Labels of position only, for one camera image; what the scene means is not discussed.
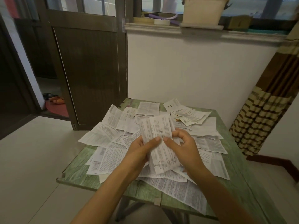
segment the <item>person's left hand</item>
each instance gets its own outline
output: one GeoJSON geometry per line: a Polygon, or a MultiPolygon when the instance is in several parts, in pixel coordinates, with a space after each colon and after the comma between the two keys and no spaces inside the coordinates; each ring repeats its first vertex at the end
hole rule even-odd
{"type": "Polygon", "coordinates": [[[119,165],[129,171],[129,182],[134,181],[140,174],[142,168],[147,162],[147,153],[157,147],[160,143],[161,138],[155,137],[144,145],[142,136],[139,136],[132,142],[124,159],[119,165]]]}

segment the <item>forearm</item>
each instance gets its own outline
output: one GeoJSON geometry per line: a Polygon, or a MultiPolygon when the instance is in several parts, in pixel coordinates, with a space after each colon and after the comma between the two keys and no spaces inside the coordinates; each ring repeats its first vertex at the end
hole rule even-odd
{"type": "Polygon", "coordinates": [[[129,185],[128,172],[118,166],[80,210],[71,224],[107,223],[129,185]]]}
{"type": "Polygon", "coordinates": [[[209,170],[193,178],[220,223],[256,223],[209,170]]]}

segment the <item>green wooden tabletop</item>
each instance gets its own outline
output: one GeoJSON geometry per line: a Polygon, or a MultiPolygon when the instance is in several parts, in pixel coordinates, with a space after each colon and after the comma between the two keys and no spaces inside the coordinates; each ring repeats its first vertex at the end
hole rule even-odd
{"type": "MultiPolygon", "coordinates": [[[[142,100],[126,98],[120,105],[119,109],[124,110],[125,107],[137,108],[140,101],[142,100]]],[[[225,185],[239,203],[261,223],[286,223],[265,189],[260,185],[254,177],[254,174],[249,170],[244,155],[240,152],[239,147],[230,135],[217,111],[196,107],[192,108],[204,112],[211,111],[212,113],[210,117],[217,117],[216,128],[223,136],[224,139],[221,139],[221,142],[228,152],[228,154],[222,154],[222,157],[230,176],[230,181],[217,177],[218,180],[225,185]]],[[[163,103],[160,103],[160,111],[166,111],[163,103]]],[[[100,187],[99,178],[98,176],[86,175],[89,166],[85,165],[96,148],[96,146],[85,146],[64,170],[62,178],[57,178],[57,182],[96,191],[100,187]]],[[[161,207],[203,216],[195,209],[179,202],[165,193],[162,193],[143,181],[133,181],[127,188],[124,196],[144,203],[154,203],[155,198],[161,198],[161,207]]],[[[207,205],[205,217],[217,219],[209,205],[207,205]]]]}

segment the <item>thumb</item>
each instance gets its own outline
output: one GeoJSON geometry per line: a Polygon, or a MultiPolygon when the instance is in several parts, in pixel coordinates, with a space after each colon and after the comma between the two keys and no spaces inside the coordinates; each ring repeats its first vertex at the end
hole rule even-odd
{"type": "Polygon", "coordinates": [[[171,148],[175,153],[178,152],[181,148],[177,143],[174,142],[174,140],[171,140],[168,137],[163,138],[164,143],[171,148]]]}
{"type": "Polygon", "coordinates": [[[161,143],[161,138],[159,136],[155,137],[154,139],[151,139],[148,143],[146,143],[143,146],[143,150],[145,150],[145,152],[148,153],[160,143],[161,143]]]}

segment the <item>hand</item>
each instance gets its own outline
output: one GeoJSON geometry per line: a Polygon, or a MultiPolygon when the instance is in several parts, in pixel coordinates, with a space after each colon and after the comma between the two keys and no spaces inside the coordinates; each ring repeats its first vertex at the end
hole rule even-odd
{"type": "Polygon", "coordinates": [[[183,139],[184,144],[178,145],[168,137],[164,137],[163,141],[174,151],[180,163],[185,167],[189,177],[193,179],[196,173],[207,171],[198,152],[195,140],[189,133],[180,128],[176,128],[176,130],[172,132],[172,136],[180,137],[183,139]]]}
{"type": "Polygon", "coordinates": [[[160,143],[161,138],[155,137],[144,145],[142,136],[139,136],[135,141],[132,142],[124,159],[119,165],[129,171],[129,183],[134,181],[140,174],[145,163],[147,162],[147,153],[157,147],[160,143]]]}

